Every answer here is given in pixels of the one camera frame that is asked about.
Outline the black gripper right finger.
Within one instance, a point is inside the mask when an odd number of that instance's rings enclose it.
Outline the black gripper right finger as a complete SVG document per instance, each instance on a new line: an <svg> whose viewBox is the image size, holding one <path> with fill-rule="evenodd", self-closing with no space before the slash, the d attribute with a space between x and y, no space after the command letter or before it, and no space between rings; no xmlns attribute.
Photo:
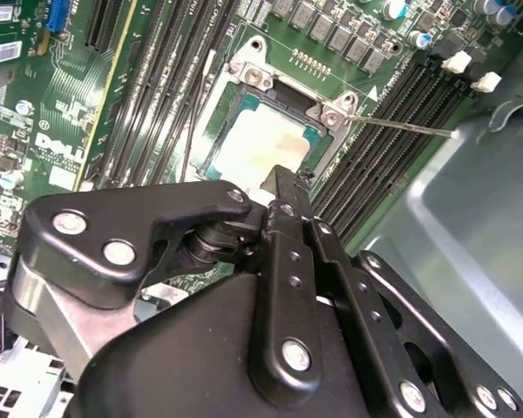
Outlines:
<svg viewBox="0 0 523 418"><path fill-rule="evenodd" d="M307 237L370 416L523 417L513 388L384 260L350 257L318 219Z"/></svg>

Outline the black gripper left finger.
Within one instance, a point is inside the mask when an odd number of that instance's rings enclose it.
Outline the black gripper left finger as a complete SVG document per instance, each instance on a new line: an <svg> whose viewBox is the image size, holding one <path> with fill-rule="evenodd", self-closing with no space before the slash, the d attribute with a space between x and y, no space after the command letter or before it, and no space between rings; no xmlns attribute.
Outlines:
<svg viewBox="0 0 523 418"><path fill-rule="evenodd" d="M7 316L76 385L108 343L225 279L259 280L248 375L260 395L323 380L306 181L274 167L268 203L225 180L44 196L24 212Z"/></svg>

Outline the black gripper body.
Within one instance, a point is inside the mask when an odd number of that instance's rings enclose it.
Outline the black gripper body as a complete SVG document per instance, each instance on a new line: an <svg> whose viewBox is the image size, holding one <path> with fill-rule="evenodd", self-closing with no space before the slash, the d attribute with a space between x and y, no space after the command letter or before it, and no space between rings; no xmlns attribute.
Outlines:
<svg viewBox="0 0 523 418"><path fill-rule="evenodd" d="M225 279L120 335L82 374L75 417L385 417L389 403L351 362L332 307L318 304L323 381L300 406L266 401L248 375L259 280Z"/></svg>

